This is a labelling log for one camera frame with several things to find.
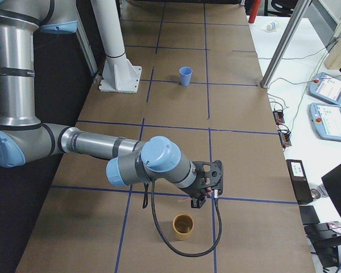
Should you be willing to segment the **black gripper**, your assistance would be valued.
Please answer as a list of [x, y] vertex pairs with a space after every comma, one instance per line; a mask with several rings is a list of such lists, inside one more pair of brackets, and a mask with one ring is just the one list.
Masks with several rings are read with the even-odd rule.
[[210, 188], [206, 185], [194, 182], [186, 188], [181, 188], [181, 190], [192, 198], [190, 202], [191, 208], [202, 208], [207, 201], [206, 196], [210, 191]]

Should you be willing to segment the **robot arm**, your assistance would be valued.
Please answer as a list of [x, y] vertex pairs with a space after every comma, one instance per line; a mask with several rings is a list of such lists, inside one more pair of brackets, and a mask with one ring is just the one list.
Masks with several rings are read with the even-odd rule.
[[84, 154], [107, 160], [110, 182], [119, 187], [165, 178], [188, 194], [192, 207], [206, 198], [203, 162], [192, 162], [163, 136], [142, 142], [89, 133], [74, 122], [84, 97], [67, 90], [63, 102], [43, 99], [48, 122], [35, 113], [34, 33], [77, 31], [75, 1], [0, 1], [0, 211], [38, 208], [48, 191], [44, 159]]

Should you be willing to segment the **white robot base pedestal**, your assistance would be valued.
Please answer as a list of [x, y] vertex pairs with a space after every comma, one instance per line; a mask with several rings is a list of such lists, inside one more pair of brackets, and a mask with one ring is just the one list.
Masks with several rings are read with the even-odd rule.
[[122, 31], [115, 1], [91, 1], [101, 36], [106, 61], [99, 89], [103, 92], [136, 93], [141, 66], [134, 66], [126, 56]]

